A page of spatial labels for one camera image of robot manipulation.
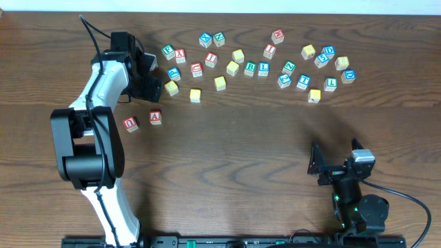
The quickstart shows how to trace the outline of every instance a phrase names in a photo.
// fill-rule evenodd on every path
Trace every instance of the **wooden table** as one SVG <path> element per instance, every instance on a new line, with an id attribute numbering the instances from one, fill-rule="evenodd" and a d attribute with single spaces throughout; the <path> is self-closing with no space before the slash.
<path id="1" fill-rule="evenodd" d="M 102 236 L 91 205 L 56 166 L 49 117 L 83 90 L 94 47 L 79 13 L 6 12 L 0 20 L 0 242 L 1 247 L 59 247 L 65 236 Z M 178 64 L 179 93 L 165 90 L 160 103 L 119 104 L 115 119 L 125 148 L 123 184 L 146 231 L 190 235 L 289 235 L 306 228 L 335 231 L 331 187 L 307 175 L 309 146 L 322 144 L 329 161 L 341 163 L 350 139 L 376 155 L 370 182 L 411 194 L 433 214 L 425 247 L 441 243 L 441 18 L 410 16 L 84 13 L 106 33 L 128 31 L 158 55 L 166 70 L 176 66 L 161 54 L 165 44 L 185 48 Z M 268 61 L 263 49 L 271 31 L 282 28 L 268 77 L 225 72 L 232 51 L 246 61 Z M 226 44 L 198 44 L 203 32 L 224 32 Z M 96 34 L 101 50 L 108 39 Z M 300 74 L 323 88 L 340 78 L 335 61 L 317 69 L 300 55 L 334 45 L 348 56 L 358 78 L 322 92 L 319 104 L 296 88 Z M 214 69 L 192 78 L 189 65 L 217 53 Z M 293 85 L 280 89 L 277 76 L 286 60 L 297 68 Z M 214 77 L 227 89 L 216 92 Z M 202 103 L 189 101 L 202 89 Z M 148 112 L 159 108 L 163 124 Z M 141 128 L 124 130 L 137 116 Z M 426 223 L 424 210 L 408 200 L 361 185 L 391 205 L 385 234 L 403 235 L 408 246 Z"/>

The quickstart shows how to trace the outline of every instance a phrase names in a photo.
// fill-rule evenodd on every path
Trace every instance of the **white background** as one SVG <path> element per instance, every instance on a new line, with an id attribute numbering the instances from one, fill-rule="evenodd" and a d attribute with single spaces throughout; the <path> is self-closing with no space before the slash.
<path id="1" fill-rule="evenodd" d="M 441 14 L 441 0 L 0 0 L 3 10 Z"/>

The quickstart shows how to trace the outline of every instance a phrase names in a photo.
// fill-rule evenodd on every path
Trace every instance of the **toy block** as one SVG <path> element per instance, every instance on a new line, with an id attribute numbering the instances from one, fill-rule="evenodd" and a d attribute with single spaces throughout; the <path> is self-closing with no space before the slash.
<path id="1" fill-rule="evenodd" d="M 192 103 L 200 103 L 201 102 L 201 90 L 191 89 L 190 90 L 190 101 Z"/>
<path id="2" fill-rule="evenodd" d="M 284 38 L 285 34 L 282 32 L 282 30 L 276 30 L 271 35 L 271 40 L 273 41 L 274 45 L 282 43 Z"/>
<path id="3" fill-rule="evenodd" d="M 310 90 L 308 94 L 308 103 L 318 103 L 320 101 L 320 90 Z"/>
<path id="4" fill-rule="evenodd" d="M 167 60 L 174 58 L 174 49 L 171 45 L 166 45 L 163 47 L 162 51 Z"/>
<path id="5" fill-rule="evenodd" d="M 301 74 L 300 78 L 298 79 L 298 82 L 297 82 L 297 88 L 300 88 L 302 90 L 306 90 L 306 88 L 309 85 L 310 80 L 311 80 L 310 77 Z"/>
<path id="6" fill-rule="evenodd" d="M 192 68 L 193 77 L 202 76 L 202 65 L 201 65 L 201 63 L 194 63 L 190 67 Z"/>
<path id="7" fill-rule="evenodd" d="M 238 71 L 239 71 L 239 64 L 237 64 L 234 61 L 229 62 L 227 66 L 227 73 L 232 76 L 236 76 Z"/>
<path id="8" fill-rule="evenodd" d="M 325 80 L 325 91 L 333 92 L 337 88 L 337 79 L 335 78 L 327 78 Z"/>
<path id="9" fill-rule="evenodd" d="M 152 125 L 160 125 L 162 121 L 162 116 L 159 111 L 151 111 L 150 112 L 150 123 Z"/>
<path id="10" fill-rule="evenodd" d="M 212 40 L 212 36 L 205 32 L 199 37 L 199 44 L 204 48 L 208 48 L 212 44 Z"/>
<path id="11" fill-rule="evenodd" d="M 286 64 L 283 66 L 282 73 L 291 76 L 291 74 L 294 72 L 294 69 L 296 69 L 296 64 L 292 63 L 291 61 L 287 61 Z"/>
<path id="12" fill-rule="evenodd" d="M 214 44 L 216 47 L 220 47 L 222 45 L 225 45 L 225 36 L 222 32 L 219 32 L 214 35 Z"/>
<path id="13" fill-rule="evenodd" d="M 272 59 L 274 56 L 274 53 L 276 53 L 276 47 L 273 45 L 268 44 L 265 50 L 263 51 L 263 56 Z"/>
<path id="14" fill-rule="evenodd" d="M 124 127 L 129 132 L 133 132 L 134 130 L 137 130 L 139 128 L 138 123 L 136 123 L 135 118 L 133 116 L 124 120 L 123 122 L 124 122 Z"/>
<path id="15" fill-rule="evenodd" d="M 258 76 L 268 76 L 269 73 L 269 63 L 260 62 Z"/>
<path id="16" fill-rule="evenodd" d="M 245 66 L 245 71 L 243 73 L 247 76 L 253 76 L 255 71 L 256 71 L 256 64 L 251 61 L 248 61 L 247 65 Z"/>
<path id="17" fill-rule="evenodd" d="M 167 90 L 168 94 L 170 94 L 170 96 L 174 96 L 175 94 L 177 94 L 179 92 L 178 86 L 176 85 L 176 83 L 173 80 L 166 83 L 164 85 L 164 87 L 165 87 L 165 90 Z"/>
<path id="18" fill-rule="evenodd" d="M 345 70 L 342 74 L 342 83 L 352 83 L 356 80 L 356 72 L 353 70 Z"/>
<path id="19" fill-rule="evenodd" d="M 179 81 L 181 79 L 181 74 L 179 73 L 178 68 L 169 69 L 167 73 L 171 80 Z"/>
<path id="20" fill-rule="evenodd" d="M 332 59 L 334 55 L 336 55 L 336 50 L 332 45 L 328 45 L 323 48 L 322 53 L 326 55 L 328 59 Z"/>
<path id="21" fill-rule="evenodd" d="M 205 57 L 205 65 L 214 68 L 214 66 L 216 66 L 217 63 L 218 63 L 218 56 L 215 55 L 214 53 L 209 52 Z"/>
<path id="22" fill-rule="evenodd" d="M 302 49 L 302 56 L 305 60 L 312 58 L 316 53 L 316 50 L 312 45 L 307 45 Z"/>
<path id="23" fill-rule="evenodd" d="M 329 62 L 329 59 L 324 54 L 319 54 L 316 57 L 316 60 L 314 61 L 314 63 L 317 65 L 318 68 L 322 68 L 323 66 L 327 65 L 328 62 Z"/>
<path id="24" fill-rule="evenodd" d="M 336 70 L 344 70 L 349 66 L 349 59 L 347 57 L 338 57 L 336 60 Z"/>
<path id="25" fill-rule="evenodd" d="M 280 77 L 278 77 L 277 83 L 280 88 L 283 89 L 291 84 L 291 78 L 288 76 L 288 74 L 282 74 Z"/>
<path id="26" fill-rule="evenodd" d="M 216 90 L 225 90 L 227 88 L 227 83 L 225 82 L 225 77 L 220 76 L 214 79 L 214 85 L 216 86 Z"/>
<path id="27" fill-rule="evenodd" d="M 174 56 L 176 57 L 177 63 L 185 63 L 185 51 L 184 49 L 178 49 L 174 51 Z"/>
<path id="28" fill-rule="evenodd" d="M 243 54 L 242 50 L 236 50 L 233 52 L 233 61 L 236 63 L 242 63 L 245 60 L 245 55 Z"/>

